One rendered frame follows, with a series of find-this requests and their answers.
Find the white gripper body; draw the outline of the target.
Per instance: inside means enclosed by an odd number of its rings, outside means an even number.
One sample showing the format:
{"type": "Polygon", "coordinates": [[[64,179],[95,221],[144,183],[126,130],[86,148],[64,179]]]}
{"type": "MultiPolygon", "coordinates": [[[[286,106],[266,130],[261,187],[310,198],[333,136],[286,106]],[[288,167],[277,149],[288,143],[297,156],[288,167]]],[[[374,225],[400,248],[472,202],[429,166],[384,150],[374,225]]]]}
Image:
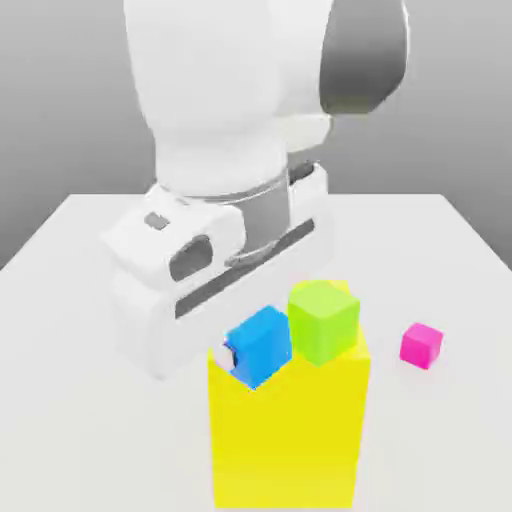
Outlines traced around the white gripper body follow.
{"type": "Polygon", "coordinates": [[[249,190],[156,182],[110,231],[120,344],[165,379],[289,291],[331,252],[328,175],[306,162],[249,190]]]}

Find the small blue cube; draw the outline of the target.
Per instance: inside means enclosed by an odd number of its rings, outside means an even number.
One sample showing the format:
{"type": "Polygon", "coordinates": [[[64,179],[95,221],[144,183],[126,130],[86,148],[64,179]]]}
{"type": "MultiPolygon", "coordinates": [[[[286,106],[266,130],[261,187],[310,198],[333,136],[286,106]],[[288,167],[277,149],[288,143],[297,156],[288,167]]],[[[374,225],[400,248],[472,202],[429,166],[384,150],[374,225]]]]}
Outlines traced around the small blue cube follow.
{"type": "Polygon", "coordinates": [[[266,306],[231,330],[226,346],[234,356],[231,374],[255,390],[291,359],[288,317],[266,306]]]}

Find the small green cube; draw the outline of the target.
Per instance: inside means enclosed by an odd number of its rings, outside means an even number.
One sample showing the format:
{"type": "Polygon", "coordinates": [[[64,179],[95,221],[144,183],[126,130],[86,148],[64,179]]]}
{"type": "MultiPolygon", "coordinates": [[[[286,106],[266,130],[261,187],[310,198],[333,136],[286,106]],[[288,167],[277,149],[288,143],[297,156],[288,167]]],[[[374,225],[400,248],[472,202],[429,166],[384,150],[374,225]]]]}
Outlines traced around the small green cube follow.
{"type": "Polygon", "coordinates": [[[298,283],[289,295],[287,314],[293,349],[316,366],[356,344],[360,300],[336,282],[298,283]]]}

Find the small magenta cube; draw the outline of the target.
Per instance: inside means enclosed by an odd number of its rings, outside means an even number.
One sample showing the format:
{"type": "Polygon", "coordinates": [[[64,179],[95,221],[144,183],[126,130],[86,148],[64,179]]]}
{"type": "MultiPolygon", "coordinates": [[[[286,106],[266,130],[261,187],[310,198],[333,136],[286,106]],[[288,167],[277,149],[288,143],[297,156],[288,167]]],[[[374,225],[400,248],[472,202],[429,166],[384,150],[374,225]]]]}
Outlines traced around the small magenta cube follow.
{"type": "Polygon", "coordinates": [[[430,326],[414,323],[402,336],[400,359],[427,370],[438,358],[444,333],[430,326]]]}

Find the large yellow box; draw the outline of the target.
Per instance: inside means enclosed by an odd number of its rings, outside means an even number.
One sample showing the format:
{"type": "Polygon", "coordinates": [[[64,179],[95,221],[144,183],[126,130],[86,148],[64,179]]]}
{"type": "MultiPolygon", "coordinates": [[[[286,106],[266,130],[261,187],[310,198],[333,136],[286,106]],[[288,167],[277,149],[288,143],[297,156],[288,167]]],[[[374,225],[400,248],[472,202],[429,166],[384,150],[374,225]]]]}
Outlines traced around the large yellow box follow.
{"type": "Polygon", "coordinates": [[[290,361],[251,390],[208,357],[213,502],[219,509],[349,508],[371,357],[356,344],[316,366],[290,361]]]}

